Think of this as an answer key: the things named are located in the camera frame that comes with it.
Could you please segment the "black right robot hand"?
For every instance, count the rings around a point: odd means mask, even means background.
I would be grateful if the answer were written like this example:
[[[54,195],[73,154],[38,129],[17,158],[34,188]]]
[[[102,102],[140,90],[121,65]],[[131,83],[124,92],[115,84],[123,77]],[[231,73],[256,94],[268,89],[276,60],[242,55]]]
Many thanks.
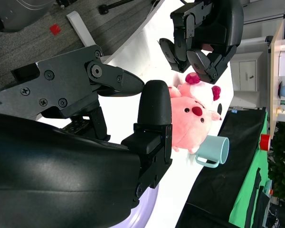
[[[171,166],[171,100],[103,64],[97,45],[13,70],[0,90],[0,228],[106,228]],[[140,95],[133,134],[111,143],[99,96]]]

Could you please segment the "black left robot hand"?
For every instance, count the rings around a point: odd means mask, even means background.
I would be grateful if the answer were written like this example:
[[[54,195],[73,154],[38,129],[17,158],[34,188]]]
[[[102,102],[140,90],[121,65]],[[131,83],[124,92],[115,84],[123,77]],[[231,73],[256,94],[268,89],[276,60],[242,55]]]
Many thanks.
[[[173,37],[159,44],[171,69],[193,67],[201,81],[215,84],[235,55],[243,34],[244,13],[238,0],[196,0],[170,14]]]

